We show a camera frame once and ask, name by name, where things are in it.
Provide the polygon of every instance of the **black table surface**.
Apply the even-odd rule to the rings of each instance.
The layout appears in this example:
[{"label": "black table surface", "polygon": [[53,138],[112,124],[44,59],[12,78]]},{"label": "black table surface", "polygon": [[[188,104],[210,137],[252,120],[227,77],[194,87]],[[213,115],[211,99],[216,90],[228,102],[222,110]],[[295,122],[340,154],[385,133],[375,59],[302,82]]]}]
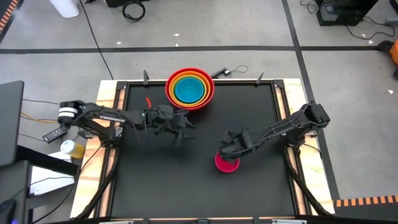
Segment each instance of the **black table surface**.
[{"label": "black table surface", "polygon": [[23,93],[22,81],[0,85],[0,167],[12,164],[16,158]]},{"label": "black table surface", "polygon": [[27,161],[0,167],[0,203],[13,197],[12,199],[16,201],[14,220],[18,224],[25,223],[28,176]]},{"label": "black table surface", "polygon": [[[164,86],[132,87],[127,110],[169,104]],[[211,103],[188,116],[196,129],[184,133],[180,148],[173,136],[149,130],[148,145],[140,145],[132,129],[123,135],[112,217],[199,218],[264,217],[294,214],[292,196],[279,138],[241,159],[232,174],[221,173],[214,163],[217,142],[227,130],[243,126],[259,129],[277,121],[270,85],[216,86]],[[145,144],[145,134],[139,131]]]}]

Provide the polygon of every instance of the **yellow bowl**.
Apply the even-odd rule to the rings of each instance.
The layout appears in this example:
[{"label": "yellow bowl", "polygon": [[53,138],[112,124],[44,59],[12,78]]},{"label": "yellow bowl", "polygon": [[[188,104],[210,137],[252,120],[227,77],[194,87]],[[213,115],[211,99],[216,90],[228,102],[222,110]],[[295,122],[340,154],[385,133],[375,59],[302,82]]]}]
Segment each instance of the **yellow bowl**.
[{"label": "yellow bowl", "polygon": [[[197,101],[196,103],[190,103],[190,104],[186,104],[186,103],[181,103],[178,101],[178,99],[175,97],[174,94],[174,88],[173,88],[173,84],[175,85],[175,80],[182,77],[182,76],[186,76],[186,75],[194,75],[197,79],[203,81],[206,83],[205,85],[205,98],[201,99],[199,101]],[[169,88],[169,95],[171,96],[171,98],[173,99],[174,103],[182,106],[182,107],[186,107],[186,108],[191,108],[191,107],[196,107],[199,104],[201,104],[202,102],[204,102],[209,96],[210,96],[210,83],[209,81],[206,79],[206,77],[204,75],[202,75],[201,73],[198,72],[194,72],[194,71],[188,71],[188,72],[182,72],[179,73],[178,75],[176,75],[172,80],[171,80],[171,87]]]},{"label": "yellow bowl", "polygon": [[[175,86],[177,85],[177,83],[178,83],[179,81],[183,80],[184,78],[194,78],[194,79],[196,79],[196,80],[199,80],[199,82],[203,85],[203,87],[204,87],[204,89],[205,89],[205,92],[204,92],[203,96],[202,96],[198,101],[196,101],[196,102],[194,102],[194,103],[183,103],[183,102],[181,102],[180,100],[178,100],[178,98],[175,96],[175,91],[174,91]],[[202,101],[205,99],[206,94],[207,94],[207,87],[206,87],[205,82],[204,82],[202,79],[200,79],[199,77],[197,77],[196,75],[182,75],[182,76],[180,76],[180,77],[174,79],[174,82],[172,83],[170,90],[171,90],[171,94],[170,94],[170,95],[172,96],[172,99],[173,99],[176,103],[178,103],[178,104],[180,104],[180,105],[182,105],[182,106],[186,106],[186,105],[189,105],[189,106],[197,105],[197,104],[199,104],[199,102],[202,102]]]}]

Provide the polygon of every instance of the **concrete floor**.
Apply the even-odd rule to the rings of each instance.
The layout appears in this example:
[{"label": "concrete floor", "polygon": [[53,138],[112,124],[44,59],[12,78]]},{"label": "concrete floor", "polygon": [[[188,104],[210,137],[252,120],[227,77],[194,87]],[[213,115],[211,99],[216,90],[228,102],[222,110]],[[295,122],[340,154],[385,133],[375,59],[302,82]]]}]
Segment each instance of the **concrete floor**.
[{"label": "concrete floor", "polygon": [[[320,27],[316,16],[287,0],[302,46],[362,46],[345,27]],[[293,46],[281,0],[151,0],[147,14],[131,24],[121,13],[97,0],[85,5],[100,47],[174,47],[270,45]],[[5,38],[4,49],[95,48],[84,12],[71,19],[59,16],[49,1],[24,0]],[[397,16],[380,0],[368,14],[377,22]],[[362,22],[356,35],[370,36],[385,27]],[[377,35],[370,45],[394,38]],[[209,73],[221,67],[247,65],[235,78],[304,78],[296,53],[288,51],[201,51],[105,53],[115,79],[139,79],[146,69],[151,78],[167,78],[182,67],[200,67]],[[341,198],[397,194],[398,82],[396,66],[388,54],[376,51],[303,52],[313,94],[331,117],[325,129],[326,143]],[[33,100],[95,101],[100,80],[110,79],[98,53],[0,54],[0,83],[25,81],[24,97]],[[23,111],[36,118],[55,118],[56,105],[24,102]],[[20,133],[40,138],[56,126],[22,120]],[[72,132],[67,138],[75,136]],[[20,137],[19,144],[40,152],[59,150],[60,142],[46,144]],[[64,197],[35,210],[35,218],[47,213]],[[42,223],[66,220],[72,198]]]}]

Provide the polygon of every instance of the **blue bowl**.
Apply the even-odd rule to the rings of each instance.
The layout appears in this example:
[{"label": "blue bowl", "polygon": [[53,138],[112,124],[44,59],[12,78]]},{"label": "blue bowl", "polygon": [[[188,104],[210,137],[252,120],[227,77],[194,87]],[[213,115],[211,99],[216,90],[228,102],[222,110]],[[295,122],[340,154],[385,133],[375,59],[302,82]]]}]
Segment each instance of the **blue bowl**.
[{"label": "blue bowl", "polygon": [[195,103],[205,94],[205,87],[196,78],[184,78],[176,84],[174,92],[181,102]]}]

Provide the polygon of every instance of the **orange striped tape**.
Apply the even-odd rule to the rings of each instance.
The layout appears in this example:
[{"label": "orange striped tape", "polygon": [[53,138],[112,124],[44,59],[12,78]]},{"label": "orange striped tape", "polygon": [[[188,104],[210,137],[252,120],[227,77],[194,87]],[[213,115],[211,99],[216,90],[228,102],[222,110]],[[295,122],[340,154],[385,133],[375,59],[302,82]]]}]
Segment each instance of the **orange striped tape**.
[{"label": "orange striped tape", "polygon": [[377,205],[385,203],[398,203],[398,195],[380,196],[380,197],[366,197],[366,198],[352,198],[343,200],[334,200],[333,205],[338,207],[353,207],[362,205]]},{"label": "orange striped tape", "polygon": [[12,0],[10,5],[8,6],[6,13],[3,15],[3,17],[0,19],[0,32],[5,28],[8,20],[11,17],[12,12],[14,12],[15,8],[18,5],[19,0]]}]

